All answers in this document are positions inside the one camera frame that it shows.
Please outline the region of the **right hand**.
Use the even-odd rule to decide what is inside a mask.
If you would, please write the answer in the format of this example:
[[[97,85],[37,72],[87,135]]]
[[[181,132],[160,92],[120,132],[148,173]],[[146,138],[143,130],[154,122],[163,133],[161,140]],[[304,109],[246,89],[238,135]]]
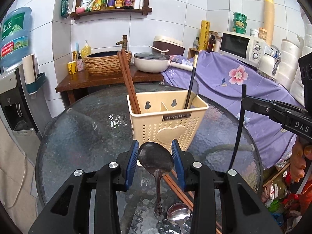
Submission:
[[[290,174],[291,178],[298,183],[300,179],[302,179],[305,175],[304,169],[306,168],[306,160],[311,160],[311,145],[306,146],[305,148],[302,147],[302,144],[297,137],[294,146],[292,147],[292,155],[290,158]]]

